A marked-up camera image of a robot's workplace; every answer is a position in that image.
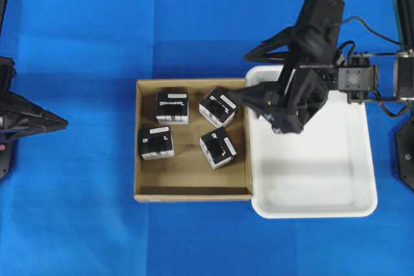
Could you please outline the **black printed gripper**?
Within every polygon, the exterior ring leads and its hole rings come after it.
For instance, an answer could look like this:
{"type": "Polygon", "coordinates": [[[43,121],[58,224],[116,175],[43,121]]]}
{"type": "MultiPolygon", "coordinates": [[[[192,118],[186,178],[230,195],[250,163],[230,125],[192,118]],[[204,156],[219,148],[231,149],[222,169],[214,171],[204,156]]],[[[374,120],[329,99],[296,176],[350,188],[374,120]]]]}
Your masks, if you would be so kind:
{"type": "Polygon", "coordinates": [[[228,95],[238,105],[258,111],[278,134],[300,134],[304,126],[326,104],[330,88],[315,69],[283,66],[278,82],[261,82],[228,95]]]}

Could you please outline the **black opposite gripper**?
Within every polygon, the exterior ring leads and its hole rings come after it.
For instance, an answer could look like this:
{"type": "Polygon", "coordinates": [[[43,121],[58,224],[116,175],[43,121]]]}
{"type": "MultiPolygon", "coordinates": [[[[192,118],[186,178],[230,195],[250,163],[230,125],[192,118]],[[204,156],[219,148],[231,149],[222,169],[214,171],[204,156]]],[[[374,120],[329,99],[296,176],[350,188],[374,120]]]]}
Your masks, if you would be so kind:
{"type": "Polygon", "coordinates": [[[14,60],[1,58],[1,141],[64,130],[68,121],[10,90],[14,60]]]}

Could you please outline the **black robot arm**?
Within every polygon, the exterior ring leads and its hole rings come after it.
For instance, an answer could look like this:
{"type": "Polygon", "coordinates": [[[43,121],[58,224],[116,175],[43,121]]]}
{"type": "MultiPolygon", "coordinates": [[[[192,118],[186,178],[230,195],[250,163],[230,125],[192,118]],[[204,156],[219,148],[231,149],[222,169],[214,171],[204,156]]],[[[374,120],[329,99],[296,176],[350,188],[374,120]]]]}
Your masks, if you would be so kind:
{"type": "Polygon", "coordinates": [[[413,103],[413,0],[395,0],[402,40],[394,53],[393,95],[381,95],[379,69],[352,40],[338,42],[348,22],[343,0],[305,0],[294,26],[285,28],[245,55],[247,61],[282,65],[275,81],[229,93],[236,103],[264,118],[275,133],[300,133],[326,104],[330,91],[348,103],[377,103],[393,118],[413,103]]]}

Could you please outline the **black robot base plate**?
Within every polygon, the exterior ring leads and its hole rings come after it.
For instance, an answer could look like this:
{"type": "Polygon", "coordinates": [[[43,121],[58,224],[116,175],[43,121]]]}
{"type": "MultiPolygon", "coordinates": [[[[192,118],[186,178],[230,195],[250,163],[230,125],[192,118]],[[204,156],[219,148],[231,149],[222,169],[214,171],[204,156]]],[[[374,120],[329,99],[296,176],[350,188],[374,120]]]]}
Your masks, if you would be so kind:
{"type": "Polygon", "coordinates": [[[396,133],[398,174],[401,181],[411,190],[414,190],[414,130],[411,117],[396,133]]]}

